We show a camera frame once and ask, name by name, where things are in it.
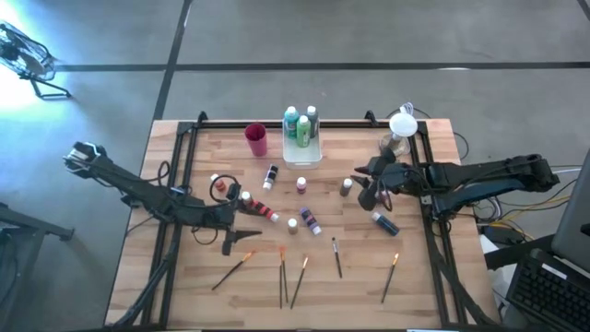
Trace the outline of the small purple paint bottle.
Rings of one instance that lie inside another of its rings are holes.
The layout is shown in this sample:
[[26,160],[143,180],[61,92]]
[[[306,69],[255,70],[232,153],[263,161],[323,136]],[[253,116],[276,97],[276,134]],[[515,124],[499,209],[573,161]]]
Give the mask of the small purple paint bottle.
[[300,209],[300,214],[303,221],[314,235],[318,235],[322,232],[319,222],[307,207],[302,207]]

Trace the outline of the paintbrush wide gold ferrule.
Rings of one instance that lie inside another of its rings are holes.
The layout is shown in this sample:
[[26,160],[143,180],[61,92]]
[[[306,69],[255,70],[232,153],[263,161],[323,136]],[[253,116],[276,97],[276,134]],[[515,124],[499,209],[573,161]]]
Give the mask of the paintbrush wide gold ferrule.
[[226,281],[233,273],[235,273],[245,262],[247,262],[254,254],[256,253],[255,250],[249,252],[248,254],[246,254],[240,262],[238,262],[234,267],[231,268],[231,270],[229,272],[227,272],[224,277],[217,283],[215,284],[211,290],[215,291],[224,281]]

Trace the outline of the black keyboard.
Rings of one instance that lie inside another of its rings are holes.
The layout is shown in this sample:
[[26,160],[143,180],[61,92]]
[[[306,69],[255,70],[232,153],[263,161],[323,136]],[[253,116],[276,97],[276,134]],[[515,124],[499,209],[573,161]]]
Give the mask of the black keyboard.
[[590,278],[539,249],[517,263],[506,299],[561,332],[590,332]]

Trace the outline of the black aluminium rig frame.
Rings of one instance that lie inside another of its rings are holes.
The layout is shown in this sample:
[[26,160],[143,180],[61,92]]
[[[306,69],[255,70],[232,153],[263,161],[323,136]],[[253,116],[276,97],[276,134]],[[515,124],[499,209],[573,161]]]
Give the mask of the black aluminium rig frame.
[[[277,222],[238,214],[240,229],[261,231],[238,241],[230,255],[220,252],[221,234],[183,230],[172,283],[167,326],[170,329],[384,329],[437,328],[443,321],[440,300],[451,300],[449,289],[437,292],[419,201],[395,196],[388,213],[400,232],[391,236],[372,221],[357,201],[358,191],[341,196],[342,181],[354,169],[378,154],[379,140],[388,133],[386,122],[341,120],[323,127],[323,158],[313,170],[292,170],[282,157],[280,121],[266,127],[268,151],[256,158],[248,148],[244,126],[235,121],[208,121],[197,138],[182,137],[185,147],[195,148],[190,184],[196,196],[211,202],[217,192],[210,176],[221,174],[238,180],[253,197],[274,209]],[[271,164],[278,173],[271,190],[263,188]],[[299,194],[299,177],[307,181]],[[321,227],[314,235],[300,209],[308,208]],[[296,219],[297,234],[288,232],[288,220]],[[336,269],[332,247],[336,237],[343,278]],[[289,302],[279,309],[279,250],[286,247]],[[249,252],[256,253],[216,290],[211,288]],[[399,258],[386,299],[384,284],[395,253]],[[304,257],[309,262],[297,301],[289,309]]]

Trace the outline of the large teal paint bottle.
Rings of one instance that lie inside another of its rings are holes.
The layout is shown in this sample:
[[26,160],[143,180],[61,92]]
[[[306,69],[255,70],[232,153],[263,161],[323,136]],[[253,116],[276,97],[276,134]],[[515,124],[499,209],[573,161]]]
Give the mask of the large teal paint bottle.
[[284,112],[284,129],[287,138],[297,138],[297,123],[299,121],[300,114],[294,106],[289,106]]

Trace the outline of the grey monitor back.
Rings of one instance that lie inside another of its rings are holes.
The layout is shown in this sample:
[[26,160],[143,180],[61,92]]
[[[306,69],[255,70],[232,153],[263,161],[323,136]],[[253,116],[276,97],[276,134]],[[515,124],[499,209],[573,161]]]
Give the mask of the grey monitor back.
[[590,273],[590,149],[551,247],[558,256]]

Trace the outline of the small blue paint bottle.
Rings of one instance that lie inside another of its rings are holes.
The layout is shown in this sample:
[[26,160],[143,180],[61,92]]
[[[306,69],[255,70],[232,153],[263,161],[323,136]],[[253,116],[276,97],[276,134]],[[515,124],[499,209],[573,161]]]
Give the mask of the small blue paint bottle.
[[399,233],[397,226],[390,219],[379,212],[372,213],[372,220],[391,236],[397,236]]

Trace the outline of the red plastic cup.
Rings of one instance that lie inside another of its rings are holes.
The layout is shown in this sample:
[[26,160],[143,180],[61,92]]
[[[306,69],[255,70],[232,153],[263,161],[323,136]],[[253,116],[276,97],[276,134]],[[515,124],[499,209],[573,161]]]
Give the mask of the red plastic cup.
[[246,141],[256,157],[264,157],[267,153],[266,127],[260,123],[252,123],[244,129]]

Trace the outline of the large dark grey paint bottle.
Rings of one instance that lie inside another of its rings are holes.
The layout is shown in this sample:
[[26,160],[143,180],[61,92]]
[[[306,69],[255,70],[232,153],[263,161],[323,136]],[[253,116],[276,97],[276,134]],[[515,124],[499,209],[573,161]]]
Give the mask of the large dark grey paint bottle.
[[315,106],[308,106],[306,116],[308,117],[311,127],[310,127],[310,138],[315,138],[317,136],[319,130],[319,113]]

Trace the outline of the white plastic bin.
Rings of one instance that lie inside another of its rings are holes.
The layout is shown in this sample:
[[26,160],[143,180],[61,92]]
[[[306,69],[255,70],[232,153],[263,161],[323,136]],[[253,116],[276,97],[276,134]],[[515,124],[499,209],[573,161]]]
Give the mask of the white plastic bin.
[[282,156],[286,166],[292,170],[316,169],[323,158],[321,138],[310,139],[306,148],[297,145],[297,140],[289,138],[287,120],[282,121]]

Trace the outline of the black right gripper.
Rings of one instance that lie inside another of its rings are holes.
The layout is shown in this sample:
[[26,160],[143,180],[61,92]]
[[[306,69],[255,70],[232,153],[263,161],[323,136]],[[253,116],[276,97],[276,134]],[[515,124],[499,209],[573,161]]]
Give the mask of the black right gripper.
[[[366,166],[357,167],[355,172],[364,177],[356,177],[355,181],[362,186],[359,193],[359,204],[367,211],[373,210],[381,204],[387,211],[393,210],[391,195],[418,194],[418,177],[415,168],[404,162],[397,162],[396,156],[390,150],[380,156],[370,158]],[[388,193],[387,201],[382,204],[376,197],[377,191]]]

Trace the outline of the small red-orange paint bottle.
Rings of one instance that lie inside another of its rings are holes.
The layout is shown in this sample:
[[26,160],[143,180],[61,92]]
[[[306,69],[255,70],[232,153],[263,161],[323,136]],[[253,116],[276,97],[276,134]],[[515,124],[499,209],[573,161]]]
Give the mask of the small red-orange paint bottle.
[[258,214],[264,216],[265,218],[273,222],[277,222],[279,220],[279,215],[272,208],[268,207],[262,202],[253,200],[251,206]]

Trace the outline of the large green paint bottle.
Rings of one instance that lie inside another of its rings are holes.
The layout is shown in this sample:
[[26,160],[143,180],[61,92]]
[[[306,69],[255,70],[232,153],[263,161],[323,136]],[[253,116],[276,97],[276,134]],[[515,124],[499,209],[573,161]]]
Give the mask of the large green paint bottle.
[[310,144],[311,122],[306,115],[301,115],[296,124],[296,141],[300,148]]

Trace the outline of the paintbrush silver ferrule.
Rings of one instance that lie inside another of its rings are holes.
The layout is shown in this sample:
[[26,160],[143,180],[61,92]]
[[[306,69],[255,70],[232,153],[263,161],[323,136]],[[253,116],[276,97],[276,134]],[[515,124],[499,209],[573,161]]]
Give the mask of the paintbrush silver ferrule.
[[342,266],[341,266],[339,249],[338,249],[336,237],[332,237],[331,241],[332,241],[333,252],[334,252],[335,260],[336,260],[337,273],[338,273],[339,278],[342,279],[343,273],[342,273]]

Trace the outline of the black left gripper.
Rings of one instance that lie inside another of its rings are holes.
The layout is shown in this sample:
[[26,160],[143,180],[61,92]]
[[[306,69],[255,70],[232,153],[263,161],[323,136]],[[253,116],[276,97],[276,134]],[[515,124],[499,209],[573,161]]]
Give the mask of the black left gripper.
[[260,235],[262,233],[261,231],[233,230],[236,210],[247,215],[253,214],[253,211],[249,207],[243,204],[238,204],[240,195],[241,185],[238,182],[234,182],[228,187],[225,199],[214,198],[214,200],[220,204],[219,220],[224,225],[224,231],[226,232],[221,247],[221,253],[223,255],[230,255],[232,244],[236,241]]

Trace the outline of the dark grey side desk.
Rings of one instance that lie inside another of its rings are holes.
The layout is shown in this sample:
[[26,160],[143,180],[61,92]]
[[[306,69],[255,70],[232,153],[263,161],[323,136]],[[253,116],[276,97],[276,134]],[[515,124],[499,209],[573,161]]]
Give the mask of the dark grey side desk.
[[0,203],[0,332],[11,326],[21,294],[47,235],[61,241],[72,239],[75,230],[37,219]]

